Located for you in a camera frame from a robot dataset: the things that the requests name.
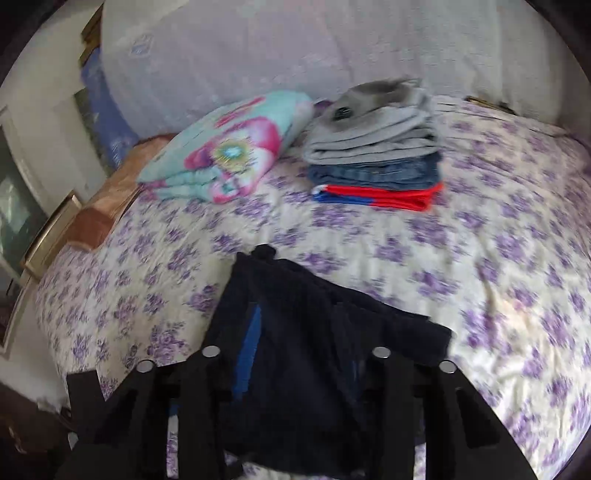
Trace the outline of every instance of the bed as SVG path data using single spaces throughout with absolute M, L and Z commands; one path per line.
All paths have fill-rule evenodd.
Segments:
M 554 478 L 591 424 L 589 153 L 558 127 L 449 97 L 435 104 L 446 188 L 427 213 L 312 202 L 300 137 L 250 197 L 140 196 L 98 252 L 62 250 L 36 297 L 59 373 L 96 368 L 108 396 L 140 359 L 187 358 L 235 253 L 270 243 L 321 277 L 451 328 L 450 358 L 538 477 Z M 174 425 L 168 448 L 173 476 Z

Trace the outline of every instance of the glass pane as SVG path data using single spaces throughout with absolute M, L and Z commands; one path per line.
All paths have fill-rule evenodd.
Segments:
M 0 127 L 0 255 L 20 275 L 21 260 L 47 215 L 22 179 Z

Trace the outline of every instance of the stack of folded clothes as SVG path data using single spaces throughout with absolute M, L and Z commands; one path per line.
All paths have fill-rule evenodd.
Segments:
M 443 187 L 430 97 L 419 80 L 348 90 L 310 131 L 303 158 L 319 202 L 422 211 Z

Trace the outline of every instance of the purple floral pattern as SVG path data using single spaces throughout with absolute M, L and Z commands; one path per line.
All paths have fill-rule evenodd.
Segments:
M 436 110 L 450 133 L 429 212 L 314 203 L 296 148 L 226 205 L 141 196 L 100 250 L 65 247 L 39 285 L 58 372 L 96 368 L 108 396 L 144 358 L 186 359 L 235 253 L 271 243 L 278 258 L 450 327 L 449 357 L 551 480 L 591 423 L 589 157 L 561 129 L 464 106 Z

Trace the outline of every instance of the brown leather object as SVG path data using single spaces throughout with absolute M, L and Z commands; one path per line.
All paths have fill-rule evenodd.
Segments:
M 173 134 L 150 138 L 129 152 L 119 170 L 107 179 L 68 227 L 65 234 L 68 245 L 88 252 L 100 248 L 139 195 L 141 190 L 135 181 L 139 172 L 173 138 Z

